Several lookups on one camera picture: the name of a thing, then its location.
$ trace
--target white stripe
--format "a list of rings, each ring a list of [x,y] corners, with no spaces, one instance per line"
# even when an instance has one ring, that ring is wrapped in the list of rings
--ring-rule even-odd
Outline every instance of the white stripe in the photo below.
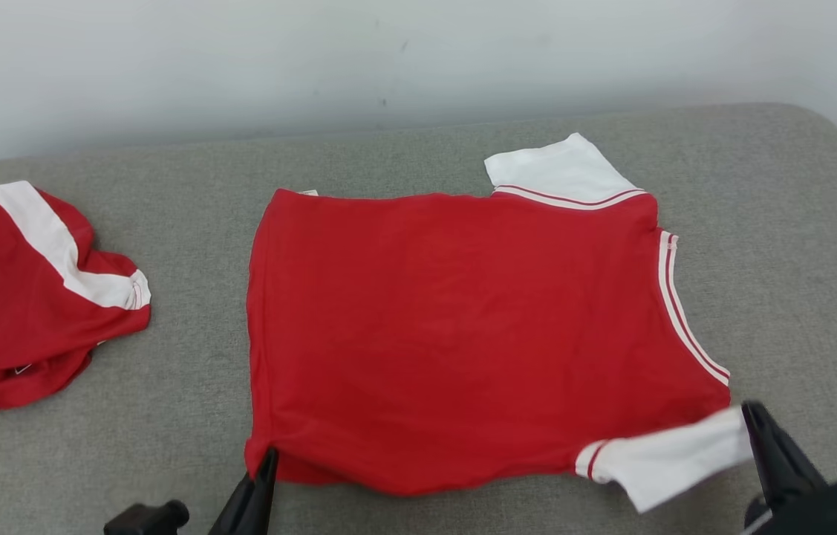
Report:
[[[12,218],[25,241],[61,275],[65,288],[99,307],[136,311],[151,302],[147,278],[140,270],[130,277],[79,270],[75,238],[28,182],[1,185],[0,206]]]
[[[685,331],[683,329],[683,324],[680,322],[679,316],[676,315],[676,309],[673,308],[672,299],[669,297],[670,288],[673,287],[673,283],[671,280],[666,281],[666,273],[665,267],[666,262],[669,262],[669,275],[672,276],[672,268],[673,265],[671,263],[670,258],[670,245],[675,246],[675,243],[670,244],[670,234],[663,230],[662,235],[659,237],[659,291],[662,292],[662,302],[665,304],[666,311],[669,313],[669,319],[672,322],[673,328],[676,329],[676,335],[679,336],[680,341],[683,342],[683,345],[692,353],[694,359],[696,359],[699,364],[706,369],[706,372],[718,379],[723,385],[728,386],[728,378],[725,377],[723,374],[716,372],[716,370],[712,369],[712,366],[708,365],[704,360],[703,357],[697,352],[696,348],[689,342],[689,337],[685,335]],[[679,308],[681,311],[683,309],[682,305],[679,302],[679,299],[676,298],[676,307]]]
[[[696,349],[699,350],[699,355],[701,356],[701,358],[703,358],[704,361],[706,361],[707,363],[710,363],[710,365],[713,365],[716,369],[724,372],[725,375],[731,376],[732,373],[729,370],[724,369],[723,366],[721,366],[717,362],[714,362],[710,358],[706,350],[703,349],[703,347],[699,344],[699,339],[696,338],[696,335],[692,333],[692,329],[689,328],[689,322],[685,321],[685,311],[683,311],[683,302],[679,301],[679,294],[676,294],[676,241],[679,241],[679,236],[672,236],[672,247],[669,248],[669,291],[672,292],[672,297],[676,302],[676,308],[679,309],[679,318],[683,320],[683,328],[686,332],[689,333],[690,338],[692,338],[692,342],[696,345]]]
[[[524,197],[526,199],[530,199],[531,201],[537,201],[538,203],[550,204],[550,206],[554,207],[564,207],[565,209],[574,209],[574,210],[599,210],[604,209],[605,207],[611,207],[613,204],[621,203],[626,199],[631,197],[635,197],[637,195],[645,195],[646,192],[641,192],[641,190],[636,190],[636,192],[626,192],[625,194],[621,194],[618,197],[610,199],[605,203],[601,204],[594,204],[593,206],[588,206],[587,204],[580,204],[576,201],[565,201],[561,199],[554,199],[551,197],[544,197],[543,195],[539,195],[537,193],[525,192],[522,189],[516,189],[516,187],[504,187],[498,186],[494,189],[494,192],[502,192],[502,193],[512,193],[517,196]]]

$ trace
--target gray fabric surface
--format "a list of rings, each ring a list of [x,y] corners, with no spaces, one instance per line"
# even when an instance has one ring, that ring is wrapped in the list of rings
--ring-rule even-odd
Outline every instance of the gray fabric surface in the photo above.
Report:
[[[0,162],[75,204],[97,247],[150,280],[147,331],[95,351],[58,395],[0,413],[0,533],[99,533],[135,501],[184,500],[206,533],[244,470],[244,297],[276,187],[322,195],[489,194],[482,161],[581,132],[659,199],[700,342],[837,478],[837,129],[801,108],[712,106],[428,131],[167,146]],[[497,481],[395,499],[280,484],[273,533],[737,532],[754,467],[636,515],[614,485]]]

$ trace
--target red stripe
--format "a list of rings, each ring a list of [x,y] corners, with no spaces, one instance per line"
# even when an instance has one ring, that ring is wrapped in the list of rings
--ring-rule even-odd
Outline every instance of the red stripe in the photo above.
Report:
[[[582,202],[582,201],[575,201],[573,199],[567,199],[567,197],[555,197],[553,195],[547,195],[547,193],[534,192],[534,190],[532,190],[532,189],[527,189],[526,187],[520,187],[520,186],[502,185],[502,186],[498,186],[497,189],[502,189],[502,187],[512,187],[513,189],[519,189],[521,192],[533,193],[534,195],[540,195],[541,197],[546,197],[547,199],[556,199],[558,201],[565,201],[567,203],[581,204],[582,206],[585,206],[585,207],[595,207],[595,206],[598,206],[598,204],[608,203],[608,202],[610,202],[614,199],[617,199],[618,197],[621,197],[621,196],[625,195],[626,193],[642,192],[642,189],[639,189],[639,187],[637,187],[636,189],[627,189],[627,190],[625,190],[625,192],[617,193],[616,195],[613,195],[612,197],[609,197],[608,199],[597,201],[595,203],[585,203],[585,202]]]
[[[672,257],[676,254],[675,247],[672,247],[673,238],[676,236],[674,234],[669,234],[669,248],[665,255],[665,285],[667,291],[669,291],[669,300],[672,302],[672,311],[676,314],[676,319],[679,320],[679,325],[683,328],[683,333],[685,333],[685,337],[689,339],[689,343],[692,345],[692,348],[696,350],[697,355],[700,357],[700,361],[704,363],[704,365],[709,366],[709,368],[716,370],[718,374],[724,376],[726,379],[729,378],[729,374],[725,372],[724,369],[719,369],[716,365],[712,363],[712,361],[699,350],[699,345],[694,341],[692,333],[689,332],[687,325],[685,324],[685,320],[683,319],[682,312],[680,312],[680,305],[676,302],[676,294],[672,291],[672,273],[669,270],[670,265],[672,265]]]
[[[602,444],[597,447],[597,450],[594,451],[593,457],[590,457],[590,464],[587,466],[587,479],[593,481],[593,465],[596,463],[596,458],[599,457],[599,453],[602,451],[602,448],[609,444],[611,440],[604,440]]]

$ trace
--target striped trim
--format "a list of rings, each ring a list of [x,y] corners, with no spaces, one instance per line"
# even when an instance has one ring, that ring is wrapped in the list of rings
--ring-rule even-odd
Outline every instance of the striped trim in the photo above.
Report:
[[[728,386],[731,373],[710,359],[706,350],[697,342],[685,319],[679,294],[676,294],[674,272],[676,268],[676,241],[678,239],[679,237],[667,233],[665,230],[659,237],[659,291],[662,292],[662,301],[665,303],[666,312],[669,314],[672,326],[676,329],[676,335],[679,336],[683,345],[692,353],[694,359],[706,369],[709,375],[723,385]]]
[[[25,241],[62,277],[65,288],[105,308],[137,311],[151,302],[143,272],[130,276],[89,273],[78,267],[78,244],[65,222],[25,181],[0,186],[0,207],[11,217]]]
[[[599,457],[599,451],[610,442],[611,440],[594,441],[594,443],[588,444],[580,450],[580,454],[577,455],[577,461],[574,465],[574,471],[578,476],[585,477],[596,483],[609,482],[608,478],[601,478],[599,474],[597,474],[597,478],[593,477],[593,465],[596,463],[597,457]]]
[[[604,200],[590,203],[585,201],[577,201],[575,199],[567,199],[565,197],[547,195],[547,193],[533,192],[533,190],[531,189],[525,189],[524,187],[520,186],[498,186],[494,189],[494,192],[510,193],[512,195],[517,195],[526,199],[530,199],[531,201],[537,201],[538,203],[551,204],[551,206],[554,207],[564,207],[565,209],[572,210],[600,210],[604,209],[605,207],[611,207],[613,206],[613,204],[622,203],[622,201],[625,201],[626,199],[635,197],[637,195],[646,194],[645,190],[642,189],[627,189],[625,190],[625,192],[617,193],[616,195],[608,197]]]

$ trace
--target white wall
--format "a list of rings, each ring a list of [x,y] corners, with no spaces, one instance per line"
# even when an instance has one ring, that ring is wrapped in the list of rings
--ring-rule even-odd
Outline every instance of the white wall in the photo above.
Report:
[[[837,0],[0,0],[0,158],[742,101],[837,122]]]

